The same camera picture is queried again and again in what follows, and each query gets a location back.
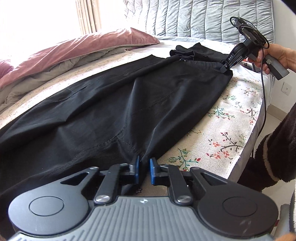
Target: tile floor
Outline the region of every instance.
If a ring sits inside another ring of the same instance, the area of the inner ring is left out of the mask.
[[[257,148],[259,143],[262,141],[263,137],[273,132],[280,122],[281,121],[279,119],[267,113],[266,122],[262,132],[260,133],[260,136],[257,139],[257,142],[255,144],[255,149]],[[278,206],[278,208],[280,208],[282,204],[285,204],[285,203],[290,204],[290,200],[291,200],[294,188],[295,188],[295,180],[289,183],[285,183],[284,181],[279,181],[276,185],[269,188],[265,188],[263,190],[263,193],[269,196],[271,199],[273,199],[276,205]]]

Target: gray quilted headboard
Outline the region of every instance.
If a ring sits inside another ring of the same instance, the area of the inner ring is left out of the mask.
[[[274,42],[272,0],[124,0],[131,26],[152,35],[197,37],[237,44],[229,18],[242,17]]]

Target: beige curtain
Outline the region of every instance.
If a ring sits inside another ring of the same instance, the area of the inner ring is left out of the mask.
[[[82,34],[94,33],[101,29],[97,0],[76,0],[76,8]]]

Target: wall outlet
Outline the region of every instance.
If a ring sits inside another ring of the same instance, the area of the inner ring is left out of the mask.
[[[289,85],[287,82],[284,82],[284,85],[282,87],[282,92],[284,92],[286,95],[289,95],[291,93],[292,90],[292,86]]]

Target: silver bolt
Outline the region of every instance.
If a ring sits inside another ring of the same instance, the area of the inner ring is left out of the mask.
[[[107,196],[107,195],[99,195],[99,196],[96,197],[96,201],[97,202],[102,202],[102,203],[108,202],[108,201],[110,201],[110,197]]]
[[[182,195],[177,198],[177,201],[179,203],[189,203],[191,201],[191,197],[189,197],[187,195]]]

